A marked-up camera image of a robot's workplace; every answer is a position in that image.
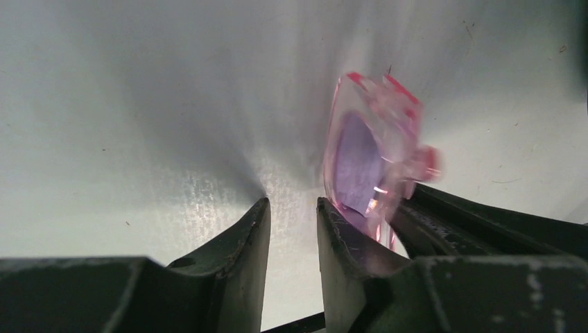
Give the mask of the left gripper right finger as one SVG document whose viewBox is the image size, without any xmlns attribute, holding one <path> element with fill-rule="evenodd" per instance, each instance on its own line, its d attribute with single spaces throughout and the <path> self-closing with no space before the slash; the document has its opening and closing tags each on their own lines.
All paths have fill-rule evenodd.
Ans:
<svg viewBox="0 0 588 333">
<path fill-rule="evenodd" d="M 410 260 L 317 202 L 328 332 L 586 332 L 587 263 L 563 255 Z"/>
</svg>

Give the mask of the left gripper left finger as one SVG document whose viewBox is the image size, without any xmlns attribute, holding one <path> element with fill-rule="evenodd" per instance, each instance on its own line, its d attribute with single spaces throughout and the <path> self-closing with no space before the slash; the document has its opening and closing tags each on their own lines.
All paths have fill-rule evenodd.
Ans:
<svg viewBox="0 0 588 333">
<path fill-rule="evenodd" d="M 1 260 L 2 332 L 259 332 L 270 202 L 162 266 L 147 257 Z"/>
</svg>

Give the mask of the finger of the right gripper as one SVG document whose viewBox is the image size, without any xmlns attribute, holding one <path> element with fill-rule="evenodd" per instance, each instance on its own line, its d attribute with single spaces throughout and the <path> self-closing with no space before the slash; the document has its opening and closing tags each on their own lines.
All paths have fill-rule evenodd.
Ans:
<svg viewBox="0 0 588 333">
<path fill-rule="evenodd" d="M 587 258 L 587 226 L 492 207 L 418 185 L 392 218 L 411 257 L 575 255 Z"/>
</svg>

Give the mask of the pink transparent sunglasses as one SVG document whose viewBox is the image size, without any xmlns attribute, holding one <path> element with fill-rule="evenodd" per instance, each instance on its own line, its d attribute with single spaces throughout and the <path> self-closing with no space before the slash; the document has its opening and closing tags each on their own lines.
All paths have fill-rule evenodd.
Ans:
<svg viewBox="0 0 588 333">
<path fill-rule="evenodd" d="M 440 153 L 420 144 L 422 104 L 392 76 L 349 72 L 331 107 L 323 180 L 327 198 L 362 233 L 397 248 L 391 221 L 418 182 L 440 175 Z"/>
</svg>

